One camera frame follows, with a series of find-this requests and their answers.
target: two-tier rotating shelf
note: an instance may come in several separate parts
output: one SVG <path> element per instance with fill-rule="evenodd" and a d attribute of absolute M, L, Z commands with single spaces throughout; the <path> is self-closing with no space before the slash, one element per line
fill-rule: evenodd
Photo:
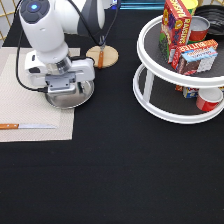
<path fill-rule="evenodd" d="M 133 80 L 138 102 L 148 112 L 170 122 L 194 124 L 212 119 L 223 110 L 224 101 L 212 111 L 200 111 L 196 98 L 185 99 L 181 92 L 175 91 L 175 84 L 192 88 L 224 86 L 224 40 L 218 42 L 218 57 L 210 71 L 181 75 L 165 62 L 159 50 L 161 21 L 162 16 L 151 20 L 139 35 L 137 52 L 142 65 Z"/>

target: knife handle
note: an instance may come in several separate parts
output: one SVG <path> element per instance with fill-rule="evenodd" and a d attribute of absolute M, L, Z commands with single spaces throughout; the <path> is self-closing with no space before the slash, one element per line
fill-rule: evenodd
<path fill-rule="evenodd" d="M 100 51 L 98 68 L 101 69 L 103 67 L 103 51 Z"/>
<path fill-rule="evenodd" d="M 0 124 L 0 130 L 4 129 L 18 129 L 19 125 L 18 124 Z"/>

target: kitchen knife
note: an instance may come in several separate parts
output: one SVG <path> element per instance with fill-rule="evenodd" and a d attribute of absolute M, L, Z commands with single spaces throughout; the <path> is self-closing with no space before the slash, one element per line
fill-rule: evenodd
<path fill-rule="evenodd" d="M 54 129 L 54 125 L 49 124 L 0 124 L 0 130 L 5 129 Z"/>

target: cloth mat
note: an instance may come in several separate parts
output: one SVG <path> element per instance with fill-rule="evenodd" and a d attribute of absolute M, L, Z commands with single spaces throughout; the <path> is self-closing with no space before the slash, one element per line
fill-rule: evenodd
<path fill-rule="evenodd" d="M 0 50 L 0 123 L 42 123 L 57 126 L 56 129 L 0 130 L 0 142 L 46 141 L 72 139 L 74 109 L 61 110 L 51 106 L 43 93 L 32 92 L 19 85 L 15 75 L 17 48 Z M 20 51 L 19 76 L 26 86 L 32 86 L 24 71 L 26 53 Z M 80 49 L 70 49 L 72 56 L 80 55 Z"/>

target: wooden stand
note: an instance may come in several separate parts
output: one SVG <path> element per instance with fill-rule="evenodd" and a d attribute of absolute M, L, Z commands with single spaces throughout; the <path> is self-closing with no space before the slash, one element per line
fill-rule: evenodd
<path fill-rule="evenodd" d="M 118 61 L 119 55 L 114 48 L 110 46 L 105 46 L 103 52 L 104 52 L 103 68 L 110 67 Z M 86 53 L 87 57 L 91 57 L 95 60 L 94 67 L 98 67 L 99 54 L 100 54 L 100 47 L 98 46 L 89 49 Z"/>

